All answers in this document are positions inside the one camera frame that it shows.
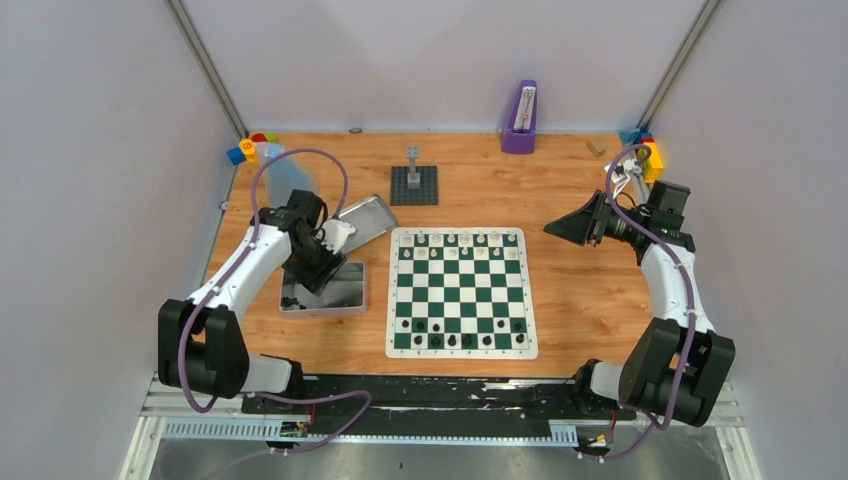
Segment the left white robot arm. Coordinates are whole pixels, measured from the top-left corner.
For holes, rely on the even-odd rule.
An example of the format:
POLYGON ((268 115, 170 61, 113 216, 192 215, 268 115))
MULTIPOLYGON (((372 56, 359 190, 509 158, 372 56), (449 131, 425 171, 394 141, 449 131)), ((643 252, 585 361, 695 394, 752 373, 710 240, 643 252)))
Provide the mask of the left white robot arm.
POLYGON ((241 321, 277 269, 315 296, 345 264, 343 247, 357 229, 326 214, 313 192, 295 190, 278 207, 256 208, 246 234, 213 277, 185 300, 169 299, 158 312, 158 379, 196 395, 231 399, 268 393, 283 413, 306 400, 302 367, 282 357, 249 353, 241 321))

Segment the green white chess mat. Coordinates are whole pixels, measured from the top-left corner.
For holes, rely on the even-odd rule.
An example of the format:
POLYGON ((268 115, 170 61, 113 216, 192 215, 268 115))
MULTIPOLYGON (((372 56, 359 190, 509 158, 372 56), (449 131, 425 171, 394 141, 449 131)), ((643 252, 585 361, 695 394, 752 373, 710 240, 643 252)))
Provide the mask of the green white chess mat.
POLYGON ((385 353, 402 359, 534 360, 539 340, 525 236, 518 227, 397 228, 391 234, 385 353), (500 330, 497 322, 507 326, 500 330), (410 327, 404 329, 402 322, 410 327), (418 331, 417 321, 427 329, 418 331), (523 322, 522 331, 513 323, 523 322), (433 323, 441 330, 434 332, 433 323), (523 333, 524 349, 512 348, 512 336, 523 333), (470 348, 462 335, 472 334, 470 348), (413 337, 426 337, 421 348, 413 337), (442 347, 429 345, 430 335, 442 347), (455 335, 457 344, 449 346, 455 335), (492 344, 482 344, 482 337, 492 344))

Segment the metal tin with black pieces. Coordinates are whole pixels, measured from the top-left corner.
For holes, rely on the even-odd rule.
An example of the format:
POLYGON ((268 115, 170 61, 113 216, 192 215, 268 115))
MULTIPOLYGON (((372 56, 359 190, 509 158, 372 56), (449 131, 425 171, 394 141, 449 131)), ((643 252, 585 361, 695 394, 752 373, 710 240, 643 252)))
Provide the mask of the metal tin with black pieces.
POLYGON ((363 262, 346 263, 320 296, 310 293, 288 273, 282 275, 280 311, 290 319, 354 317, 367 312, 368 281, 363 262))

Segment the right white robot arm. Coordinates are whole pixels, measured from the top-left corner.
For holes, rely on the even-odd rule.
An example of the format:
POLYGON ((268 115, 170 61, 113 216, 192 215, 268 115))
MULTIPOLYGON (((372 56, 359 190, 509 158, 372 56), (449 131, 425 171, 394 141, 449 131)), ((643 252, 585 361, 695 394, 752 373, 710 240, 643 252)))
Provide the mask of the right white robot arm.
POLYGON ((652 319, 621 365, 588 360, 571 403, 596 417, 611 402, 700 427, 709 419, 735 359, 734 342, 716 333, 694 278, 695 245, 683 232, 687 187, 663 181, 629 209, 598 190, 545 233, 577 245, 612 238, 630 245, 649 286, 652 319))

